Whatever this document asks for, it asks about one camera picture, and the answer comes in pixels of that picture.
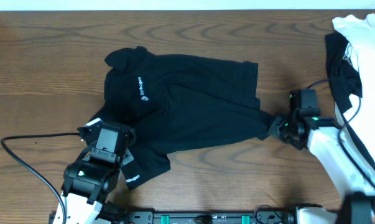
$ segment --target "black fabric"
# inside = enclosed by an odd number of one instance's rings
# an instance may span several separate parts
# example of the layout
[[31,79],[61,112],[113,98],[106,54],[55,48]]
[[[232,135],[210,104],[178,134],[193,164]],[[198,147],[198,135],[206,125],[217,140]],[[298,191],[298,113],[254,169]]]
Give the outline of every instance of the black fabric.
[[335,100],[338,109],[342,114],[346,128],[353,140],[354,145],[359,152],[375,170],[375,162],[368,152],[366,146],[357,136],[353,128],[348,124],[343,113],[352,107],[349,96],[354,94],[362,97],[361,80],[359,73],[343,59],[348,40],[339,33],[328,34],[325,36],[326,43],[326,72],[330,80],[332,97]]
[[272,116],[259,110],[257,64],[121,49],[105,62],[105,104],[93,117],[136,129],[122,167],[130,189],[170,169],[175,151],[265,139]]

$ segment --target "white wall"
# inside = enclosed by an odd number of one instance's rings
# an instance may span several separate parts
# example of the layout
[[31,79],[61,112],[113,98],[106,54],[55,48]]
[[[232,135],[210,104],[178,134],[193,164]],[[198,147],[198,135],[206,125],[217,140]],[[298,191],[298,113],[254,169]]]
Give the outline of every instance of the white wall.
[[375,9],[375,0],[0,0],[0,11]]

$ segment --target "wood grain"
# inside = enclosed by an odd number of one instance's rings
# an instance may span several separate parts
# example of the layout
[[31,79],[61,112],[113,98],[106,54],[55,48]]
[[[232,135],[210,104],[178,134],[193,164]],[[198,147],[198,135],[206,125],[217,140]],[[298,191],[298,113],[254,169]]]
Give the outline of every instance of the wood grain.
[[[103,59],[142,45],[155,54],[191,54],[259,63],[257,96],[270,113],[288,112],[288,92],[326,78],[324,35],[331,20],[370,11],[0,12],[0,139],[75,131],[103,105]],[[333,114],[319,85],[323,114]],[[76,137],[25,139],[14,152],[60,190],[83,148]],[[253,210],[311,202],[338,208],[339,196],[307,151],[275,139],[176,152],[172,170],[110,199],[169,210]],[[0,147],[0,223],[46,223],[57,201]]]

